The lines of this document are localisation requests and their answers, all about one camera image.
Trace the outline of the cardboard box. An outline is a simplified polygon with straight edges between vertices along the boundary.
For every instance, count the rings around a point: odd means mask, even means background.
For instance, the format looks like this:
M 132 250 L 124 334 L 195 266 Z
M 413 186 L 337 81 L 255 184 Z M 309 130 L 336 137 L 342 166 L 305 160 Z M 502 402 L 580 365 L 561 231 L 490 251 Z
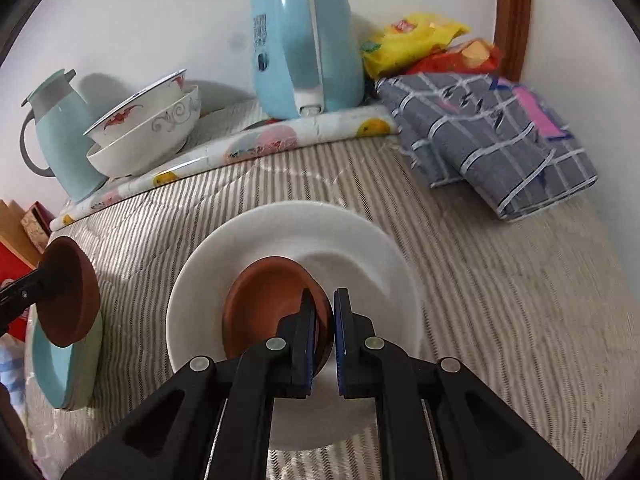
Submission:
M 40 252 L 30 241 L 17 215 L 3 200 L 0 202 L 0 235 L 1 244 L 29 269 L 38 266 Z

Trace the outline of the red paper bag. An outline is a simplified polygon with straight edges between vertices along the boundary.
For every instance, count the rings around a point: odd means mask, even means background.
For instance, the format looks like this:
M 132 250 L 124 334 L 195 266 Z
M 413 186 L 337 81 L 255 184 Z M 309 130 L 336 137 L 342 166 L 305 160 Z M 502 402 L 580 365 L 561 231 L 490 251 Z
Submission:
M 30 289 L 24 290 L 23 285 L 15 288 L 14 283 L 30 272 L 32 268 L 1 244 L 1 333 L 21 342 L 26 340 L 29 310 L 34 305 L 34 297 Z

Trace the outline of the light blue thermos jug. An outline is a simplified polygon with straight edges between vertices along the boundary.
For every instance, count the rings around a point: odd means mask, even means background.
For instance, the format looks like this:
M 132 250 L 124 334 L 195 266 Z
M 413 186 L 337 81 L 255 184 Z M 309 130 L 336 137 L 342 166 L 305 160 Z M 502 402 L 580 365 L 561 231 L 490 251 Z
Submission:
M 55 178 L 68 197 L 78 203 L 107 180 L 88 161 L 94 142 L 85 132 L 94 123 L 88 103 L 70 85 L 74 70 L 57 70 L 24 99 L 30 105 L 20 133 L 20 153 L 26 167 L 40 177 Z M 38 167 L 29 157 L 25 130 L 34 122 L 40 151 L 48 164 Z

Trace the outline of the painted porcelain bowl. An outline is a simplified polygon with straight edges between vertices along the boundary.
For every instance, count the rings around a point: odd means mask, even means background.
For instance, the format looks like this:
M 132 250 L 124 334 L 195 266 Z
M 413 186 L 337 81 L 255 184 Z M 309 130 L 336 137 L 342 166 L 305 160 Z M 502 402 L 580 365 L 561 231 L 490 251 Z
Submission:
M 163 76 L 103 115 L 84 132 L 84 136 L 104 148 L 177 102 L 183 94 L 185 80 L 185 68 Z

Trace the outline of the grey checked cloth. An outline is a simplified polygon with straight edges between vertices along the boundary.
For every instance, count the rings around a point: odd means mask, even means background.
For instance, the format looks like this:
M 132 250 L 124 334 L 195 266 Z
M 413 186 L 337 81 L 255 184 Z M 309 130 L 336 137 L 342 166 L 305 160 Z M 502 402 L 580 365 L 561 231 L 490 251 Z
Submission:
M 570 128 L 524 84 L 420 73 L 381 79 L 375 89 L 428 186 L 465 182 L 501 220 L 536 214 L 598 180 Z

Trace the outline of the patterned brown box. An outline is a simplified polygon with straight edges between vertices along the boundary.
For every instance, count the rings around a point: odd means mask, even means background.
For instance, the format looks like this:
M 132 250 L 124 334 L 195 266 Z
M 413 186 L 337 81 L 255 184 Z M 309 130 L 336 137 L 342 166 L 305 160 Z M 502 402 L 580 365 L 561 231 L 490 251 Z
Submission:
M 50 223 L 54 215 L 39 202 L 31 204 L 21 218 L 21 226 L 35 248 L 43 254 L 51 237 Z

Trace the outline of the blue square plate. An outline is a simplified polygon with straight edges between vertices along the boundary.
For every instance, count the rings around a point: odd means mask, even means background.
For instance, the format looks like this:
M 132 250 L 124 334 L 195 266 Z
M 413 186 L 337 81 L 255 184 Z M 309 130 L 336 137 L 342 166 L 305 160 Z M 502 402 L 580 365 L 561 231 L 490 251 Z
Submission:
M 96 315 L 88 335 L 65 348 L 52 344 L 40 322 L 35 322 L 32 369 L 52 408 L 75 411 L 89 404 L 96 381 L 102 334 L 101 312 Z

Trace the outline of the yellow snack bag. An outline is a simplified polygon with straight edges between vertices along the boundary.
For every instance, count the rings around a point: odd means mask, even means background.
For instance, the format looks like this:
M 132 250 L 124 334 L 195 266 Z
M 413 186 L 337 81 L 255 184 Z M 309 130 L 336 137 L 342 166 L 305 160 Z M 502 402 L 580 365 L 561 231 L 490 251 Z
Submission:
M 439 14 L 409 14 L 378 30 L 361 45 L 364 70 L 373 80 L 399 74 L 470 31 L 468 25 Z

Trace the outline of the brown clay bowl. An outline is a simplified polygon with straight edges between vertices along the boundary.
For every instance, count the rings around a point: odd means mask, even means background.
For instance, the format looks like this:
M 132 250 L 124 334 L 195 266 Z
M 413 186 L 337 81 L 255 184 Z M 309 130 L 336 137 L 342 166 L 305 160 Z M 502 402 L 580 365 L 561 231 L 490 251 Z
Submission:
M 280 256 L 253 262 L 233 282 L 221 322 L 226 357 L 237 358 L 253 344 L 273 337 L 280 319 L 299 311 L 304 290 L 310 291 L 317 310 L 314 374 L 319 374 L 333 347 L 334 314 L 314 278 L 299 263 Z
M 52 240 L 42 255 L 43 293 L 36 301 L 43 333 L 60 348 L 84 339 L 99 313 L 100 291 L 96 271 L 68 236 Z

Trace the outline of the light blue electric kettle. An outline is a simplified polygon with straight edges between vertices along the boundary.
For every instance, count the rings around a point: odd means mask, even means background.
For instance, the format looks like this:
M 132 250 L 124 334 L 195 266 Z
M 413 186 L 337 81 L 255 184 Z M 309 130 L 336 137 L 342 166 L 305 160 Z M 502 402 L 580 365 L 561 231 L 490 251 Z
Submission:
M 256 96 L 272 118 L 360 105 L 363 67 L 348 0 L 250 0 Z

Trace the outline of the red snack bag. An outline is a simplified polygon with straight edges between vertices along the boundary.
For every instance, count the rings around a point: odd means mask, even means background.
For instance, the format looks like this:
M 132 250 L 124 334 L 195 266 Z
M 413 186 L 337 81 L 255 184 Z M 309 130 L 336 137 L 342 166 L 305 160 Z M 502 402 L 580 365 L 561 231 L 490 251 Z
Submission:
M 489 74 L 498 70 L 501 60 L 502 52 L 497 46 L 476 38 L 427 55 L 407 68 L 405 73 Z

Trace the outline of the fruit pattern rolled mat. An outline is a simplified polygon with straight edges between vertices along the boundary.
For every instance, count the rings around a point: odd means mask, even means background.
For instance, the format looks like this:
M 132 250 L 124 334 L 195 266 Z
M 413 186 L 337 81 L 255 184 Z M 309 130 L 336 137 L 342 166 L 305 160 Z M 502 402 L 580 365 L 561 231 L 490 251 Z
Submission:
M 398 131 L 381 104 L 284 122 L 254 124 L 264 115 L 255 101 L 231 105 L 198 121 L 192 136 L 200 143 L 186 148 L 140 176 L 118 178 L 78 204 L 69 204 L 50 222 L 58 231 L 138 194 L 213 169 L 323 143 L 388 136 Z

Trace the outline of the blue striped bag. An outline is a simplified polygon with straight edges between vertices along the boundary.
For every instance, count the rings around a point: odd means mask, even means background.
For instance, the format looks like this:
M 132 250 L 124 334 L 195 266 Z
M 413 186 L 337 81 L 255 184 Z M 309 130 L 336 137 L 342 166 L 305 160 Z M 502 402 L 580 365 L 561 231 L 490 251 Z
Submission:
M 0 338 L 0 376 L 2 385 L 8 390 L 11 405 L 18 416 L 25 419 L 25 346 L 23 341 L 10 334 Z

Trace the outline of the striped quilted table cover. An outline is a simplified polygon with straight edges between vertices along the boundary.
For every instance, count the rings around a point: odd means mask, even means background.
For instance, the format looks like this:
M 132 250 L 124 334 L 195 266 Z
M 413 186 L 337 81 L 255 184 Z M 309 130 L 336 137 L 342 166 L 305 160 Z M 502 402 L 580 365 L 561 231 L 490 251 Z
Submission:
M 170 376 L 166 309 L 195 247 L 285 200 L 377 224 L 424 291 L 422 358 L 456 356 L 584 477 L 608 475 L 639 428 L 639 306 L 587 197 L 506 223 L 464 184 L 427 188 L 394 139 L 363 138 L 210 170 L 66 229 L 98 274 L 104 332 L 86 408 L 55 410 L 26 380 L 26 432 L 46 477 Z

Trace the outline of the large white porcelain bowl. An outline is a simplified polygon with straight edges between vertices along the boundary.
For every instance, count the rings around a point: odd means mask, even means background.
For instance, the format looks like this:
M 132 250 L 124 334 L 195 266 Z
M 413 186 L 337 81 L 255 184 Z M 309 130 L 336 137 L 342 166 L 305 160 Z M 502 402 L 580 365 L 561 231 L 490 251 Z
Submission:
M 200 87 L 191 86 L 174 104 L 105 148 L 90 148 L 88 162 L 110 178 L 144 174 L 184 147 L 200 118 L 201 107 Z

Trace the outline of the brown wooden door frame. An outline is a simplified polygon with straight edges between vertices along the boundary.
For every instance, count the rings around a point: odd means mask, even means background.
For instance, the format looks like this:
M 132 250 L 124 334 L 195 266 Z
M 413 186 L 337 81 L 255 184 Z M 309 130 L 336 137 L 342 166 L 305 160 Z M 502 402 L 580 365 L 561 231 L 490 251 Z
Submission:
M 532 0 L 497 0 L 494 43 L 503 54 L 498 74 L 519 81 L 528 45 Z

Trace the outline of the white ceramic bowl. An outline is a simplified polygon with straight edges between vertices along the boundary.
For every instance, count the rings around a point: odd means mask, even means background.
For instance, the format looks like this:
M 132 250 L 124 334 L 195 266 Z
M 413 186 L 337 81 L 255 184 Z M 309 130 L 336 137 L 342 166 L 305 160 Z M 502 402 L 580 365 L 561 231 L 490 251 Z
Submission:
M 166 346 L 176 372 L 194 356 L 226 358 L 222 306 L 232 283 L 254 261 L 280 256 L 301 264 L 333 307 L 348 289 L 352 310 L 375 333 L 419 356 L 425 336 L 423 292 L 399 246 L 378 226 L 327 203 L 290 200 L 260 206 L 226 222 L 192 252 L 171 291 Z M 303 451 L 349 439 L 375 421 L 373 400 L 338 394 L 335 351 L 306 400 L 274 402 L 270 448 Z

